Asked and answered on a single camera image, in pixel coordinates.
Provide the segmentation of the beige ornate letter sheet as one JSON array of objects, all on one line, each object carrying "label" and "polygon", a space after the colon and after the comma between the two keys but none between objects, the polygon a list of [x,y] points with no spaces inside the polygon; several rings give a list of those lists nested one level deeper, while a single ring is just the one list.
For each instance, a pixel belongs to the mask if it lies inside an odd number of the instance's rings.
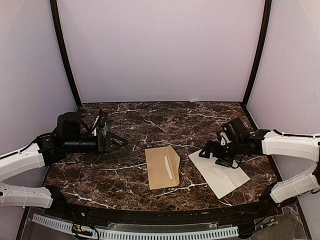
[{"label": "beige ornate letter sheet", "polygon": [[164,156],[164,163],[165,163],[165,168],[166,168],[166,171],[168,173],[169,179],[173,180],[174,176],[173,176],[173,173],[172,173],[172,170],[171,170],[169,159],[168,159],[168,157],[166,155]]}]

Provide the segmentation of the brown paper envelope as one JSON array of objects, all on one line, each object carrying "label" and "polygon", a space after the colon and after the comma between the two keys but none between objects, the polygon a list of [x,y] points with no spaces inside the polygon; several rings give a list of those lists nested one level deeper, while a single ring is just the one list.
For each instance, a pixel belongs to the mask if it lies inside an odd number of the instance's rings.
[{"label": "brown paper envelope", "polygon": [[[165,155],[170,163],[173,180],[170,180],[166,170]],[[145,159],[150,190],[171,188],[180,184],[180,157],[172,146],[148,148],[145,150]]]}]

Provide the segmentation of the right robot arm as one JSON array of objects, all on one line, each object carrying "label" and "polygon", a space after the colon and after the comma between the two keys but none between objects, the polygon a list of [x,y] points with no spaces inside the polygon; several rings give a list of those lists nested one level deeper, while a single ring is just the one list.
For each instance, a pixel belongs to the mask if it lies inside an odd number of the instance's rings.
[{"label": "right robot arm", "polygon": [[250,132],[240,118],[222,125],[217,140],[209,140],[198,154],[201,158],[216,158],[215,163],[232,168],[237,156],[289,156],[315,162],[315,166],[295,176],[269,186],[255,205],[255,213],[266,217],[275,204],[320,190],[320,137],[317,134],[290,134],[277,130],[257,129]]}]

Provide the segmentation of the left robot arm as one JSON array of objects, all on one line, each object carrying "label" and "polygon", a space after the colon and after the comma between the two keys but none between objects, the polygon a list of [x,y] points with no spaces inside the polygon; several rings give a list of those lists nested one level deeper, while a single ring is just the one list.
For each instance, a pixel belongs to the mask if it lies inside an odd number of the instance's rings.
[{"label": "left robot arm", "polygon": [[24,172],[49,167],[74,153],[111,153],[128,141],[107,129],[108,113],[99,111],[89,127],[77,112],[57,118],[56,128],[37,136],[29,145],[0,157],[0,206],[51,209],[60,218],[71,213],[66,198],[56,186],[25,187],[4,181]]}]

